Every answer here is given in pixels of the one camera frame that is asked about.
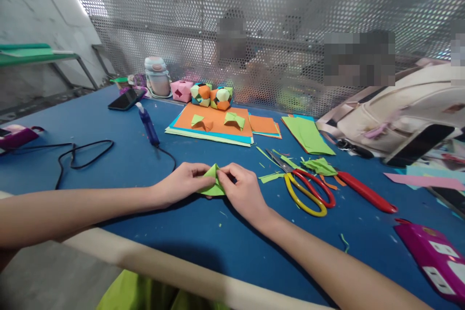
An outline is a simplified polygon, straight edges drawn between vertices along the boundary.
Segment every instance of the power cord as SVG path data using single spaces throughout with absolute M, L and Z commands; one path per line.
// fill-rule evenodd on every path
M 76 151 L 77 150 L 84 149 L 84 148 L 90 147 L 92 145 L 101 144 L 101 143 L 109 143 L 109 146 L 104 151 L 102 151 L 99 155 L 97 155 L 96 157 L 94 157 L 92 160 L 85 163 L 84 165 L 81 165 L 81 166 L 74 166 L 73 165 L 75 157 L 76 157 Z M 74 143 L 62 143 L 62 144 L 50 144 L 50 145 L 38 145 L 38 146 L 25 147 L 25 148 L 9 148 L 8 150 L 11 151 L 12 154 L 23 155 L 23 154 L 28 154 L 28 153 L 32 153 L 32 152 L 29 151 L 29 152 L 17 153 L 17 151 L 20 151 L 20 150 L 21 151 L 22 150 L 33 150 L 33 151 L 35 151 L 35 150 L 40 150 L 40 149 L 56 148 L 56 147 L 71 145 L 72 146 L 71 150 L 68 150 L 67 152 L 61 154 L 58 157 L 58 163 L 60 165 L 60 175 L 59 175 L 57 183 L 55 185 L 55 190 L 58 190 L 60 188 L 60 184 L 61 184 L 62 177 L 63 177 L 63 172 L 64 172 L 64 167 L 63 167 L 63 164 L 62 164 L 62 158 L 64 156 L 66 156 L 68 154 L 71 154 L 71 163 L 70 163 L 69 167 L 71 169 L 73 169 L 73 170 L 79 170 L 79 169 L 87 167 L 87 166 L 91 165 L 92 163 L 94 163 L 95 161 L 97 161 L 101 156 L 103 156 L 106 152 L 108 152 L 108 150 L 110 150 L 114 144 L 115 144 L 114 141 L 106 139 L 106 140 L 99 140 L 99 141 L 89 143 L 89 144 L 86 144 L 86 145 L 81 145 L 79 147 L 76 146 L 76 144 L 74 144 Z
M 169 157 L 171 157 L 174 161 L 174 167 L 173 167 L 173 170 L 171 172 L 174 172 L 174 170 L 176 169 L 176 159 L 174 158 L 173 155 L 171 155 L 170 153 L 168 153 L 167 151 L 163 150 L 162 148 L 160 148 L 160 145 L 155 145 L 155 148 L 164 152 L 166 155 L 168 155 Z

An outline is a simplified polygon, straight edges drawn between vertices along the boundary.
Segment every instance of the wall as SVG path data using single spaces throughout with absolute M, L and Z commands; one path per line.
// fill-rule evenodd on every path
M 79 54 L 97 85 L 105 73 L 92 44 L 100 39 L 78 0 L 0 0 L 0 44 L 47 43 Z M 110 72 L 113 68 L 108 60 Z M 92 87 L 76 61 L 59 63 L 69 80 Z M 0 69 L 0 110 L 65 91 L 46 65 Z

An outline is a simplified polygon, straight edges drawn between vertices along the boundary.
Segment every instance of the modular origami ball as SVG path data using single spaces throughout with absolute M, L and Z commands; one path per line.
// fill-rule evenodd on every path
M 227 110 L 231 106 L 231 101 L 233 100 L 233 88 L 220 86 L 217 90 L 212 91 L 210 99 L 212 108 Z
M 190 89 L 194 85 L 193 82 L 180 80 L 172 82 L 170 85 L 173 91 L 173 100 L 184 103 L 188 103 L 191 100 Z
M 192 93 L 192 104 L 201 105 L 202 107 L 208 107 L 210 105 L 210 91 L 212 85 L 206 83 L 196 83 L 191 87 L 190 92 Z

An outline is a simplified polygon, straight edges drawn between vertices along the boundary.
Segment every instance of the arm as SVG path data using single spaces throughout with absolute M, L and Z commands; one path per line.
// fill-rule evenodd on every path
M 293 257 L 341 309 L 430 309 L 398 284 L 269 208 L 253 172 L 230 164 L 218 171 L 218 178 L 234 208 Z
M 209 169 L 205 164 L 183 163 L 150 187 L 52 190 L 0 200 L 0 226 L 6 227 L 0 229 L 0 252 L 59 238 L 114 217 L 169 207 L 214 184 L 214 178 L 196 177 Z

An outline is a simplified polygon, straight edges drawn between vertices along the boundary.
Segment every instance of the pink paper cube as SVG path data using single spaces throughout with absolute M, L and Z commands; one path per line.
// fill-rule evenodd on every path
M 190 81 L 175 81 L 171 84 L 171 90 L 173 91 L 173 100 L 178 100 L 184 103 L 190 102 L 192 95 L 190 88 L 194 86 L 193 82 Z

